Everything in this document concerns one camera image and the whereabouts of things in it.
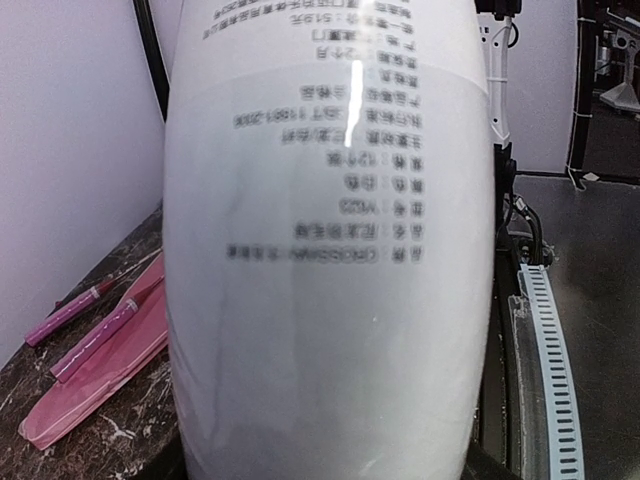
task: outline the black cable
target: black cable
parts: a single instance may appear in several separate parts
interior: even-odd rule
[[[509,48],[515,47],[520,41],[520,29],[515,23],[512,23],[511,26],[513,27],[513,30],[516,32],[516,38],[514,38],[513,42],[509,44]]]
[[[149,72],[151,73],[151,80],[158,98],[160,112],[162,112],[162,118],[166,121],[169,106],[169,78],[162,60],[162,52],[160,51],[158,36],[153,24],[149,0],[133,0],[133,7],[136,11],[140,37],[142,38],[144,53],[149,64]]]
[[[513,219],[513,201],[514,201],[513,187],[511,187],[511,189],[509,190],[508,201],[509,201],[509,208],[507,210],[507,216],[502,219],[502,223],[500,224],[500,226],[498,227],[498,230],[496,231],[496,238],[498,237],[498,234],[502,231],[503,228],[507,228],[509,226],[509,224],[511,223],[511,220]]]

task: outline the dark marble surface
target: dark marble surface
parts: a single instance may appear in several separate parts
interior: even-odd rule
[[[161,230],[158,210],[66,300],[160,247]],[[37,348],[24,345],[0,372],[1,480],[178,478],[183,467],[166,349],[51,448],[41,452],[18,434],[19,423],[54,384],[49,368],[113,309],[140,271]]]

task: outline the black metal frame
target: black metal frame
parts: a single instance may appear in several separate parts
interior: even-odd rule
[[[169,106],[169,77],[167,69],[164,66],[160,44],[158,43],[158,35],[153,24],[153,16],[149,0],[133,0],[133,8],[136,12],[138,20],[138,28],[140,29],[140,37],[144,47],[144,53],[149,64],[149,72],[151,73],[151,81],[156,91],[158,105],[162,118],[167,120],[167,110]]]

